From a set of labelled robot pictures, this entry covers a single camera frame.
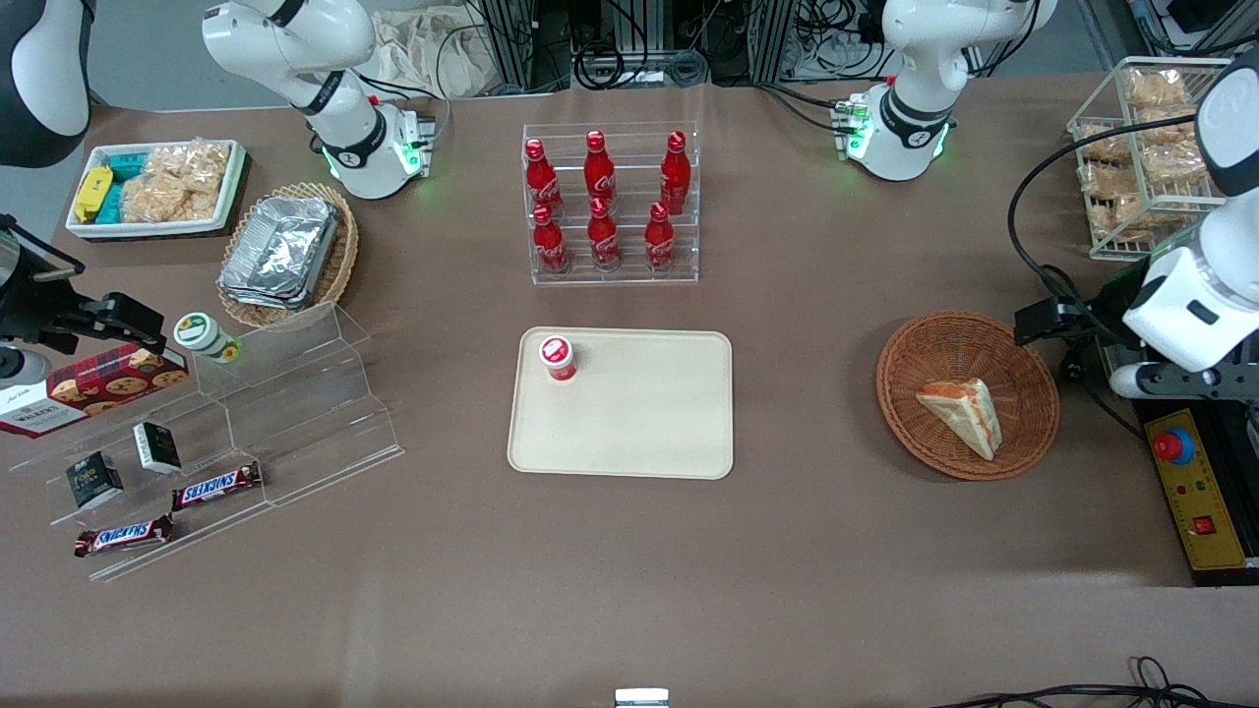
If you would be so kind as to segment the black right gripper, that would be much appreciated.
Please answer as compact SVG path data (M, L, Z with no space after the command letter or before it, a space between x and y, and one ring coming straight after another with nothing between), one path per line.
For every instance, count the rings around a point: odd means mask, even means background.
M68 281L81 260L37 238L15 218L1 219L1 340L73 354L81 336L165 348L162 314L126 294L89 301Z

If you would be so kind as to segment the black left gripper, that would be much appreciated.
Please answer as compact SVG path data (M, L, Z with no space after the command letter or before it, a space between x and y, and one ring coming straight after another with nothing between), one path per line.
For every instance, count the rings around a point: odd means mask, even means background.
M1148 260L1126 265L1107 278L1088 306L1102 323L1097 328L1098 348L1142 348L1143 341L1121 317L1128 311L1144 282ZM1044 299L1013 314L1013 341L1026 346L1032 341L1076 340L1093 335L1087 309L1071 299Z

